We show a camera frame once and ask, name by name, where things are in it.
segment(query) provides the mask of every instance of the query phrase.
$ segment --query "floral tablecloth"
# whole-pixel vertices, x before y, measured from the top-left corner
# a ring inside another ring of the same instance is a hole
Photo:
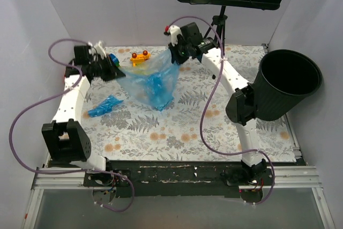
[[[107,47],[121,66],[132,65],[131,53],[143,50],[151,58],[165,47]],[[262,47],[227,46],[226,57],[247,80],[253,81],[258,63],[264,56]],[[92,81],[87,92],[81,124],[95,151],[110,160],[183,160],[183,161],[239,161],[240,156],[221,156],[208,150],[199,135],[199,123],[208,96],[214,86],[212,74],[198,62],[189,60],[180,66],[180,76],[174,101],[163,111],[157,111],[130,97],[116,81]],[[89,117],[87,111],[110,94],[124,102],[106,115]],[[235,126],[225,113],[229,95],[219,85],[205,115],[204,136],[216,150],[241,150]],[[272,161],[295,161],[285,118],[274,122],[257,120],[260,148]]]

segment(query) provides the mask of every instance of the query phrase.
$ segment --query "black plastic pot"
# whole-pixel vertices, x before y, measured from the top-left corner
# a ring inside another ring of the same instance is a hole
[[[275,50],[266,54],[252,84],[257,104],[256,117],[274,121],[304,98],[314,94],[322,84],[322,73],[308,57],[292,50]]]

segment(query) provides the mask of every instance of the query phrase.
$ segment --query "white enclosure wall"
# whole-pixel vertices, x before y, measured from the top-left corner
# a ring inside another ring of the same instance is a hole
[[[166,45],[163,30],[174,19],[196,15],[211,22],[220,6],[190,5],[177,0],[51,0],[73,38],[103,39],[109,46]],[[227,43],[268,43],[290,0],[280,9],[262,11],[228,7]],[[198,23],[200,29],[206,26]]]
[[[24,107],[63,88],[63,68],[50,61],[47,50],[54,40],[68,37],[50,0],[0,0],[0,228],[21,228],[34,174],[11,154],[8,133]],[[67,61],[71,45],[56,48]],[[42,166],[47,149],[41,135],[58,100],[25,114],[14,130],[16,149],[31,167]]]
[[[290,113],[306,161],[316,165],[337,228],[343,228],[342,0],[292,0],[270,44],[313,59],[324,82]]]

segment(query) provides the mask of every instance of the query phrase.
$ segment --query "plastic bag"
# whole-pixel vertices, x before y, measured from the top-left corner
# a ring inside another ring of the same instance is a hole
[[[117,82],[139,102],[163,110],[172,100],[179,67],[172,64],[172,55],[167,49],[137,67],[120,67],[126,77]]]
[[[102,103],[100,103],[96,108],[88,111],[90,117],[100,116],[112,111],[112,108],[123,102],[123,100],[118,100],[113,95],[108,96]]]

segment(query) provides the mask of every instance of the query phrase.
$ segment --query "orange toy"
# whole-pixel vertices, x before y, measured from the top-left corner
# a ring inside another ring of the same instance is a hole
[[[145,50],[143,51],[142,54],[138,54],[137,53],[132,53],[132,57],[130,58],[130,61],[132,61],[132,65],[134,67],[142,64],[145,60],[148,60],[150,58],[151,54]]]

